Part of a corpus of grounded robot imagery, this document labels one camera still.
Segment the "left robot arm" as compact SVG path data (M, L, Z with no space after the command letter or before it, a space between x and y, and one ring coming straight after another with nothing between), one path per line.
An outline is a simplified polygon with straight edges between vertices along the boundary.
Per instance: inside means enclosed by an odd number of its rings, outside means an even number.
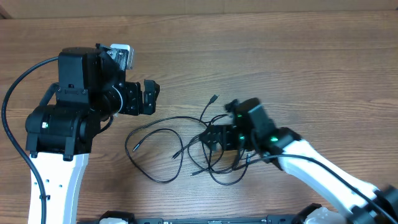
M70 47L58 55L58 82L25 122L31 176L29 223L75 223L82 178L101 123L117 114L155 112L160 86L127 82L126 44Z

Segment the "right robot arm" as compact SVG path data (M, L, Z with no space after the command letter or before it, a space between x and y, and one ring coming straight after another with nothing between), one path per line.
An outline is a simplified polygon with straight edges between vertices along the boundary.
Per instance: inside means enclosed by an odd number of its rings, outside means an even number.
M231 124L209 125L199 140L209 150L255 151L327 200L346 223L397 223L397 189L381 190L357 179L318 153L290 128L278 128L258 98L225 105Z

